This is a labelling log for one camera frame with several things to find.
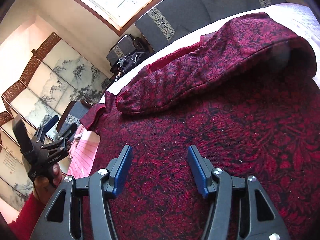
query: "red sleeve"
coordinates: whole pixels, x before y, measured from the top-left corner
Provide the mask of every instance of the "red sleeve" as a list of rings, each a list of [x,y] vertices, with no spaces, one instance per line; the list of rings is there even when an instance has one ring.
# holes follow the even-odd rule
[[[33,229],[45,205],[38,201],[33,194],[24,204],[15,222],[9,224],[10,229],[19,240],[29,240]]]

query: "silver bolt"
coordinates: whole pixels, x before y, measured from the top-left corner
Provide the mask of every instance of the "silver bolt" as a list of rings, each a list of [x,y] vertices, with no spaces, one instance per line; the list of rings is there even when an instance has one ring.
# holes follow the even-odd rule
[[[215,174],[221,174],[221,173],[223,173],[223,170],[220,169],[220,168],[214,168],[214,169],[213,169],[213,172],[214,172]]]
[[[72,178],[71,175],[68,175],[68,176],[66,176],[66,177],[64,178],[64,181],[65,181],[65,182],[70,182],[70,181],[72,181],[72,180],[73,180],[73,178]]]
[[[280,240],[280,236],[276,233],[273,233],[272,235],[269,236],[270,240]]]
[[[253,175],[250,175],[250,176],[248,177],[248,180],[254,182],[254,181],[257,180],[257,178],[256,178],[255,176],[253,176]]]
[[[108,170],[107,170],[107,169],[100,169],[100,170],[98,171],[98,173],[99,173],[100,175],[105,175],[105,174],[108,173]]]

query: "red floral garment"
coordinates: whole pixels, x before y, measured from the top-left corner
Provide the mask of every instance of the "red floral garment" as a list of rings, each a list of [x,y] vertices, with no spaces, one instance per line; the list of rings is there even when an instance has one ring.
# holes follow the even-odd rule
[[[101,136],[92,173],[133,148],[110,201],[119,239],[201,238],[209,203],[187,162],[191,144],[230,175],[255,175],[292,239],[310,239],[320,208],[315,73],[308,42],[258,13],[144,67],[118,96],[106,92],[81,123]]]

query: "wooden window frame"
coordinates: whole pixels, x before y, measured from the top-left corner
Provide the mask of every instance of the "wooden window frame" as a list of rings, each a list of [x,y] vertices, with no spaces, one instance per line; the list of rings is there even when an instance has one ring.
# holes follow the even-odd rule
[[[160,3],[162,0],[151,0],[145,6],[143,6],[135,15],[133,15],[124,26],[119,26],[113,19],[111,19],[103,10],[97,7],[90,0],[74,0],[82,7],[91,12],[95,17],[101,20],[105,25],[107,25],[111,30],[113,30],[118,36],[124,34],[124,32],[134,24],[141,16],[146,12],[151,10],[154,6]]]

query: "pillow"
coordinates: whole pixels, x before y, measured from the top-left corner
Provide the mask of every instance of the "pillow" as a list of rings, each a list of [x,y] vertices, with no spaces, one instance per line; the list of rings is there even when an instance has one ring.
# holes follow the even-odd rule
[[[246,0],[202,0],[211,22],[247,11]]]
[[[186,36],[189,33],[190,33],[190,31],[188,31],[185,27],[178,25],[177,29],[174,32],[174,35],[169,40],[167,46],[170,45],[171,43],[173,43],[174,41]]]

